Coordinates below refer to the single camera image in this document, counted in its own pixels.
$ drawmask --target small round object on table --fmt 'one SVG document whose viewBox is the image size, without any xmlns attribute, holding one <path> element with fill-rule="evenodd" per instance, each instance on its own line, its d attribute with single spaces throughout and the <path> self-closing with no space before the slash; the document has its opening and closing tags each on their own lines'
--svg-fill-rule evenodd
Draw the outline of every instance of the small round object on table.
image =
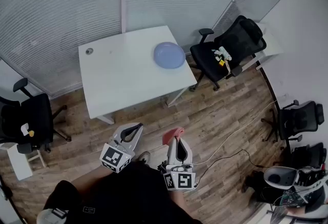
<svg viewBox="0 0 328 224">
<path fill-rule="evenodd" d="M 154 60 L 160 67 L 175 69 L 183 65 L 186 55 L 179 45 L 164 42 L 155 47 Z"/>
</svg>

